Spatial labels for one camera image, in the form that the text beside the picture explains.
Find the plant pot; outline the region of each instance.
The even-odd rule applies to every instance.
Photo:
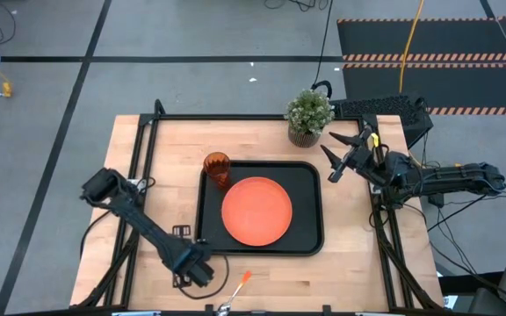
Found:
[[[288,139],[298,147],[309,148],[317,143],[320,139],[320,135],[312,133],[298,133],[288,126]]]

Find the small plant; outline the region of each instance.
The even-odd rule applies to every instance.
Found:
[[[296,133],[321,135],[323,127],[335,117],[334,108],[321,92],[303,90],[288,104],[285,119]]]

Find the orange plate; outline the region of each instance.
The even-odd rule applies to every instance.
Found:
[[[292,221],[292,202],[286,191],[265,177],[236,183],[221,204],[221,218],[229,234],[249,246],[277,241]]]

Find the gray floor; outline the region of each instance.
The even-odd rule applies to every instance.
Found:
[[[489,0],[506,15],[506,0]],[[84,55],[103,1],[5,2],[17,36],[4,55]],[[336,0],[336,18],[412,18],[418,0]],[[262,0],[112,0],[96,55],[317,55],[325,11],[293,4],[270,11]],[[478,0],[427,0],[424,18],[484,17]],[[10,20],[0,9],[6,32]],[[339,55],[335,25],[326,55]],[[66,308],[89,208],[79,185],[102,166],[115,115],[150,111],[162,99],[171,113],[282,113],[287,100],[313,81],[315,63],[91,64],[7,313]],[[0,98],[0,288],[30,210],[55,133],[76,80],[77,63],[4,63],[15,95]],[[324,63],[320,78],[344,98],[340,64]],[[506,175],[506,117],[434,117],[429,160],[486,161]],[[421,154],[421,145],[414,150]],[[451,196],[465,201],[474,196]],[[458,208],[444,208],[448,215]],[[428,221],[437,211],[425,206]],[[479,272],[504,269],[506,199],[481,202],[450,220],[456,240]],[[439,231],[431,240],[458,258]],[[458,268],[442,258],[451,273]]]

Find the potted plant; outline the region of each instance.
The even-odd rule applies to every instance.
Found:
[[[288,139],[298,147],[312,147],[322,135],[323,127],[333,120],[334,106],[321,92],[303,90],[288,104]]]

